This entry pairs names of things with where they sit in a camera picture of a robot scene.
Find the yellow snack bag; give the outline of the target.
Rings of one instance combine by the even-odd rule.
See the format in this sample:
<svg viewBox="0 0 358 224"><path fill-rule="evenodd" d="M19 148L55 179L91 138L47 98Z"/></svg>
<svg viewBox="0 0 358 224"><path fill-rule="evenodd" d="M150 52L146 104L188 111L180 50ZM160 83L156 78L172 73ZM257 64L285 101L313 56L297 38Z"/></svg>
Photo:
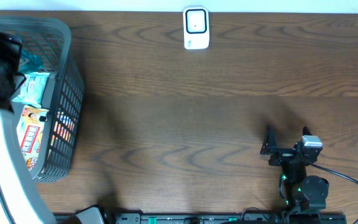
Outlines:
<svg viewBox="0 0 358 224"><path fill-rule="evenodd" d="M39 158L45 123L49 110L25 105L17 124L17 137L25 164L32 170Z"/></svg>

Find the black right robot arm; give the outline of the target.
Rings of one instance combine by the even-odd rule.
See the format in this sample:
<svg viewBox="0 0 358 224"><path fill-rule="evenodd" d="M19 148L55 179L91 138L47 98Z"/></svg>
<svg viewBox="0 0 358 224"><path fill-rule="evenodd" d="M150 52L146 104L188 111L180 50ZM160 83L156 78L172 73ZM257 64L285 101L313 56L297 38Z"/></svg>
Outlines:
<svg viewBox="0 0 358 224"><path fill-rule="evenodd" d="M314 212L326 208L329 182L316 175L308 175L306 167L313 165L323 150L318 136L303 128L301 140L293 147L279 147L272 126L268 126L260 150L261 155L270 157L270 166L282 169L280 188L285 190L283 197L288 206L298 212Z"/></svg>

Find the mint green tissue pack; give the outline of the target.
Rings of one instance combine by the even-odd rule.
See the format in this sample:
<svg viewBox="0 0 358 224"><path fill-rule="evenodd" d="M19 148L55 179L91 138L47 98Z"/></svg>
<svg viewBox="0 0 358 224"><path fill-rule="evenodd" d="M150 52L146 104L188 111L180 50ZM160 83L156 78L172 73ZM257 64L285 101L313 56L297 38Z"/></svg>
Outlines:
<svg viewBox="0 0 358 224"><path fill-rule="evenodd" d="M50 73L32 72L25 74L26 80L20 87L20 93L13 98L13 102L42 107L42 98L47 86Z"/></svg>

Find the teal mouthwash bottle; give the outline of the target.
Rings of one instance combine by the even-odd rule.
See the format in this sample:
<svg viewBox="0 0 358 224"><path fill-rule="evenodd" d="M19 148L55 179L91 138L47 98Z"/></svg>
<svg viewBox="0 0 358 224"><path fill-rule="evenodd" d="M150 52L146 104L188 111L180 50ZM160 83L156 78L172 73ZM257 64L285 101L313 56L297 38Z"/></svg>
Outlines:
<svg viewBox="0 0 358 224"><path fill-rule="evenodd" d="M44 68L42 58L39 55L31 54L25 49L21 50L18 72L23 74L38 72Z"/></svg>

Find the small orange box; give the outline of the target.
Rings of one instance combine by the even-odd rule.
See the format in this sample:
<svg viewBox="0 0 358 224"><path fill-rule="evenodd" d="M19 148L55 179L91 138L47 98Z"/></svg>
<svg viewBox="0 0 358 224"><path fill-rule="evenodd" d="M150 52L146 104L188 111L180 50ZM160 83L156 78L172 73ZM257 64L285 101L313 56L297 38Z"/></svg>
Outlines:
<svg viewBox="0 0 358 224"><path fill-rule="evenodd" d="M73 145L75 138L76 119L71 119L62 111L57 112L57 120L52 128L51 146L55 145L56 140L61 140L65 144Z"/></svg>

